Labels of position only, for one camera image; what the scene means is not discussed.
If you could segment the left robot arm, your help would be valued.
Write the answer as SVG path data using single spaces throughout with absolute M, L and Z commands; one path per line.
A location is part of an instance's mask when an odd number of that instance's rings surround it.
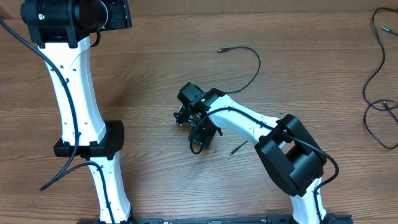
M 84 158 L 95 183 L 100 223 L 132 223 L 120 166 L 124 125 L 101 117 L 90 69 L 90 35 L 130 28 L 128 2 L 28 0 L 21 17 L 30 47 L 45 60 L 55 90 L 62 120 L 56 156 Z

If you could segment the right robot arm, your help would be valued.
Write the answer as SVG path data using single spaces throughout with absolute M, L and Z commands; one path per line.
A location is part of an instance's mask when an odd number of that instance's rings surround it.
M 239 105 L 216 88 L 208 92 L 188 82 L 177 95 L 182 103 L 174 117 L 192 126 L 190 146 L 207 149 L 215 133 L 228 129 L 254 145 L 269 177 L 290 196 L 297 223 L 323 223 L 326 211 L 318 185 L 326 157 L 301 121 L 291 114 L 282 119 Z

